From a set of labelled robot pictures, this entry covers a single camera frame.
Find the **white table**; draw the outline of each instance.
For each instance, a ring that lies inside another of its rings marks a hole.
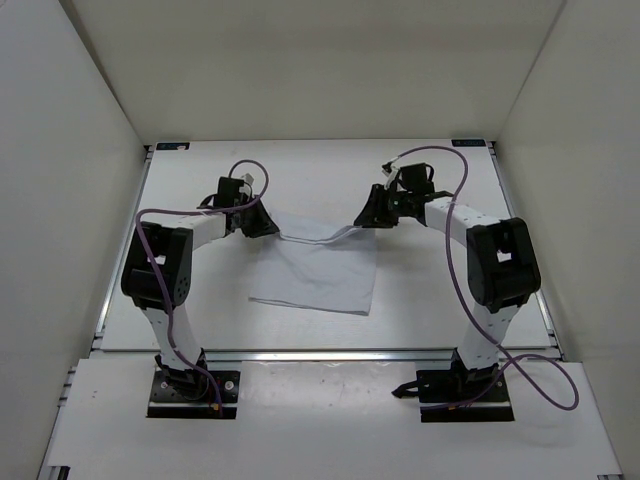
[[[350,224],[373,183],[384,182],[380,166],[419,145],[451,146],[449,140],[340,140],[193,142],[185,151],[156,151],[141,208],[193,209],[215,192],[218,178],[237,160],[252,158],[269,170],[267,209],[285,210],[333,223]],[[460,149],[468,158],[469,180],[462,202],[497,217],[507,206],[486,147]],[[453,191],[462,165],[453,154],[420,152],[406,163],[435,167],[437,189]],[[255,167],[256,189],[262,186]],[[149,216],[148,220],[160,220]],[[450,349],[462,339],[468,320],[453,292],[444,236],[415,220],[378,231],[378,260],[369,316],[264,305],[247,300],[261,240],[241,233],[195,252],[192,288],[186,305],[196,338],[206,350]],[[466,253],[454,245],[454,259],[466,287]],[[544,348],[548,332],[535,297],[515,318],[504,345]],[[106,318],[105,351],[157,350],[151,327],[119,283]]]
[[[516,420],[422,424],[416,399],[390,391],[412,363],[242,364],[236,420],[145,417],[151,355],[82,360],[48,458],[68,480],[177,478],[584,480],[620,473],[579,364],[574,412],[507,374]],[[526,370],[558,401],[571,390],[549,365]]]

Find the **white panel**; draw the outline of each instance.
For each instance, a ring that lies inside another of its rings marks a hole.
[[[640,2],[569,1],[498,143],[550,307],[640,478]]]
[[[141,207],[190,209],[215,192],[218,178],[233,162],[264,163],[271,183],[267,208],[351,224],[371,185],[384,182],[380,166],[411,147],[451,145],[448,140],[342,140],[196,142],[178,152],[154,154]],[[489,151],[461,149],[470,176],[461,200],[487,214],[508,216]],[[462,175],[455,155],[422,152],[403,164],[431,163],[438,189],[453,191]],[[255,167],[249,167],[252,173]],[[245,170],[240,168],[238,175]],[[259,172],[255,190],[262,188]],[[278,307],[248,301],[260,240],[240,232],[194,253],[193,279],[186,302],[196,339],[205,349],[453,348],[468,324],[446,266],[444,235],[404,219],[393,230],[376,232],[377,272],[369,316]],[[463,289],[466,252],[453,254]],[[532,298],[513,321],[505,345],[545,347],[549,336]],[[115,294],[102,344],[106,350],[152,350],[157,343],[149,322],[130,298]]]
[[[66,0],[142,139],[495,139],[561,0]]]
[[[35,478],[144,151],[55,0],[0,8],[0,477]]]
[[[549,365],[525,368],[559,401]],[[69,480],[585,480],[619,472],[588,383],[561,412],[507,374],[515,422],[422,424],[415,400],[390,392],[411,363],[243,364],[232,421],[145,418],[153,359],[85,360],[53,442]]]

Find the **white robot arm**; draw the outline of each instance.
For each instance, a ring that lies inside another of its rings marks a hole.
[[[386,184],[375,184],[354,225],[392,228],[400,217],[415,218],[425,227],[446,232],[452,194],[436,192],[434,170],[427,164],[402,168],[383,165]],[[448,398],[472,398],[498,375],[499,345],[513,317],[540,288],[540,273],[525,222],[500,220],[465,205],[454,205],[451,239],[467,249],[468,283],[478,326],[469,325],[454,350]],[[402,391],[394,392],[401,396]]]
[[[253,197],[252,182],[250,175],[242,178],[221,177],[217,193],[201,202],[199,209],[202,215],[181,217],[171,227],[141,223],[142,233],[169,293],[171,316],[138,231],[131,240],[122,273],[122,291],[133,299],[135,306],[143,311],[151,323],[160,347],[156,363],[163,372],[166,384],[185,399],[201,398],[210,378],[203,374],[207,370],[205,354],[191,331],[184,305],[191,286],[193,251],[237,229],[249,238],[279,231],[260,199]],[[247,205],[247,208],[238,208],[243,205]]]

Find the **black bracket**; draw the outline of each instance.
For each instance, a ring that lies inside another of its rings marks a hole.
[[[510,256],[501,261],[498,255]],[[538,262],[524,220],[510,218],[467,230],[468,282],[476,302],[495,313],[521,306],[540,288]]]
[[[454,351],[448,370],[418,370],[416,380],[400,385],[396,398],[418,397],[422,423],[511,422],[514,420],[509,391],[504,378],[498,378],[498,365],[467,370]],[[446,405],[473,402],[448,408]]]
[[[237,370],[209,370],[216,380],[222,399],[222,411],[213,406],[213,389],[204,388],[197,397],[190,397],[172,387],[165,374],[156,370],[153,376],[148,418],[201,418],[210,420],[234,420],[238,413],[240,372]]]

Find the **white towel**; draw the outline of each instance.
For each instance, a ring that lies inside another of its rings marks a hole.
[[[368,315],[376,276],[375,232],[271,212],[249,299],[271,305]]]

